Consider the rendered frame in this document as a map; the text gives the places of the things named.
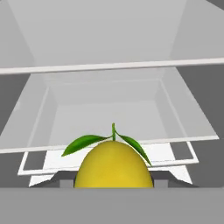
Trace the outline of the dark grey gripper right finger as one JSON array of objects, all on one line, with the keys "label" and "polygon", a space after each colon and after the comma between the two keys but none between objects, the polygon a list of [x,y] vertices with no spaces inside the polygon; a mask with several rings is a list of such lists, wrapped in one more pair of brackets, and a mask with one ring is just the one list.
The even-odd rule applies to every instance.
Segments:
[{"label": "dark grey gripper right finger", "polygon": [[153,185],[155,188],[167,188],[169,181],[167,179],[154,179]]}]

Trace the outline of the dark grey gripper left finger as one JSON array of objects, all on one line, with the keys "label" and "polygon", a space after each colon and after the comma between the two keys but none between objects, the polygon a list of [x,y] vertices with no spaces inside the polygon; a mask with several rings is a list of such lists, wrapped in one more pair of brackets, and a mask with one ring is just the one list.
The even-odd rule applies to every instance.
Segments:
[{"label": "dark grey gripper left finger", "polygon": [[61,179],[59,181],[60,188],[74,188],[74,180],[73,179]]}]

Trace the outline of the yellow lemon with green leaves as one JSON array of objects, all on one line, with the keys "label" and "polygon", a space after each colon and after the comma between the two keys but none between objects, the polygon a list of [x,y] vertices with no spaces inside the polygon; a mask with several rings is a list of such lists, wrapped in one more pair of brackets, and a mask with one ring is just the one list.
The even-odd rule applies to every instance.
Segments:
[{"label": "yellow lemon with green leaves", "polygon": [[112,124],[112,135],[85,135],[71,142],[62,157],[97,145],[84,157],[74,181],[75,188],[153,188],[146,166],[151,164],[142,146],[120,135]]}]

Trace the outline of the white framed fridge shelf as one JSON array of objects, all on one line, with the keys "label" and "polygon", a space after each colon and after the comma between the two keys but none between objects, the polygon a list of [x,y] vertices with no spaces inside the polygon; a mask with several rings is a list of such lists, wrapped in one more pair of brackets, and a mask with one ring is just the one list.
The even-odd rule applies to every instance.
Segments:
[{"label": "white framed fridge shelf", "polygon": [[[151,143],[142,145],[151,165],[150,170],[164,167],[191,165],[199,162],[190,142]],[[77,171],[84,157],[92,150],[87,147],[74,154],[62,157],[62,149],[44,152],[26,152],[19,166],[17,175],[45,175],[57,171]]]}]

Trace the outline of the glass fridge shelf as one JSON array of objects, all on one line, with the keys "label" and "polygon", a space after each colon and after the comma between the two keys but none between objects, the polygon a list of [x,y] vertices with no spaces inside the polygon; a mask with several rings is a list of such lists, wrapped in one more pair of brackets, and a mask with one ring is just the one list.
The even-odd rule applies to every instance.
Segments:
[{"label": "glass fridge shelf", "polygon": [[0,75],[49,74],[49,73],[65,73],[65,72],[79,72],[79,71],[100,71],[100,70],[138,69],[138,68],[156,68],[156,67],[207,66],[207,65],[221,65],[221,64],[224,64],[224,58],[138,61],[138,62],[104,63],[104,64],[83,64],[83,65],[70,65],[70,66],[10,67],[10,68],[0,68]]},{"label": "glass fridge shelf", "polygon": [[0,133],[1,151],[33,151],[112,131],[140,144],[214,140],[174,67],[31,75]]}]

